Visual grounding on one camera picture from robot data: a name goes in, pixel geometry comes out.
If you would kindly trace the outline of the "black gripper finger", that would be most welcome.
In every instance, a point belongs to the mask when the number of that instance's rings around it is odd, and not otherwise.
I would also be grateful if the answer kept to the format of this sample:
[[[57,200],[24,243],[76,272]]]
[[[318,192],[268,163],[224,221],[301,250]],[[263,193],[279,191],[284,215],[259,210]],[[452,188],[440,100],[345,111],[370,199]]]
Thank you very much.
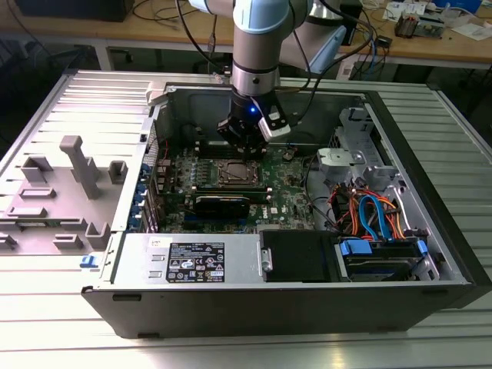
[[[217,125],[218,134],[242,157],[252,159],[254,150],[254,135],[244,122],[236,118],[226,118]]]
[[[268,142],[265,141],[262,135],[257,136],[254,139],[254,144],[252,146],[252,159],[261,160],[267,152]]]

